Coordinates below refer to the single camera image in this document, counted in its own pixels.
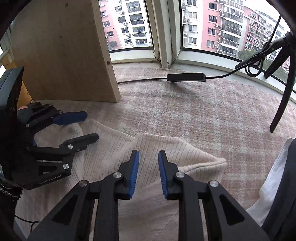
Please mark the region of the cream knit cardigan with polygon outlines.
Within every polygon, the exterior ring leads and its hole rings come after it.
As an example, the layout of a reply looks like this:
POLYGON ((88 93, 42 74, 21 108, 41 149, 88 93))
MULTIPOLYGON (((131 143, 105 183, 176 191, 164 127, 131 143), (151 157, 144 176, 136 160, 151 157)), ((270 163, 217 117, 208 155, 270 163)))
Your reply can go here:
POLYGON ((220 181, 223 158, 180 138, 136 137, 94 120, 47 128, 32 150, 65 150, 73 161, 37 157, 40 186, 24 190, 16 213, 38 224, 28 240, 177 240, 179 230, 203 238, 198 197, 220 181))

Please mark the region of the white shirt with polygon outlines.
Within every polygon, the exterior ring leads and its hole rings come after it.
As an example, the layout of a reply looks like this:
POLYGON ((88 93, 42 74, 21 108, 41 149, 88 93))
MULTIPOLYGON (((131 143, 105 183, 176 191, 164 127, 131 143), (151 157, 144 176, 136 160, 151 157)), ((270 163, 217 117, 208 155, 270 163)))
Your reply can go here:
POLYGON ((265 182, 259 190, 259 199, 246 210, 259 226, 263 226, 274 203, 287 162, 288 148, 293 141, 295 139, 289 138, 283 144, 265 182))

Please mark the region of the wooden cabinet panel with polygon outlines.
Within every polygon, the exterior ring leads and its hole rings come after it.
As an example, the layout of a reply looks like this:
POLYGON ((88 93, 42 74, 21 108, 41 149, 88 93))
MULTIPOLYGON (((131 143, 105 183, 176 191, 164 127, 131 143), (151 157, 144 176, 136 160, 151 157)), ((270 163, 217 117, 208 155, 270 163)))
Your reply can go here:
POLYGON ((34 100, 120 100, 98 1, 31 1, 11 50, 34 100))

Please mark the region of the pink plaid blanket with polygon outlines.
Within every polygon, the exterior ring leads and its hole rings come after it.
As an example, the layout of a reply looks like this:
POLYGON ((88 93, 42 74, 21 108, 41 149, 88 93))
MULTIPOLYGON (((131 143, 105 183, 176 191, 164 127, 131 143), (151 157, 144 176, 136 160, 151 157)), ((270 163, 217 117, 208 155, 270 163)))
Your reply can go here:
POLYGON ((63 112, 88 117, 68 126, 52 125, 37 134, 39 145, 97 133, 75 164, 74 178, 97 180, 114 170, 132 149, 140 153, 138 188, 159 179, 158 151, 195 175, 214 174, 244 207, 259 198, 276 156, 295 138, 295 108, 288 106, 274 132, 269 127, 279 98, 235 80, 169 83, 147 81, 119 86, 118 103, 55 100, 63 112))

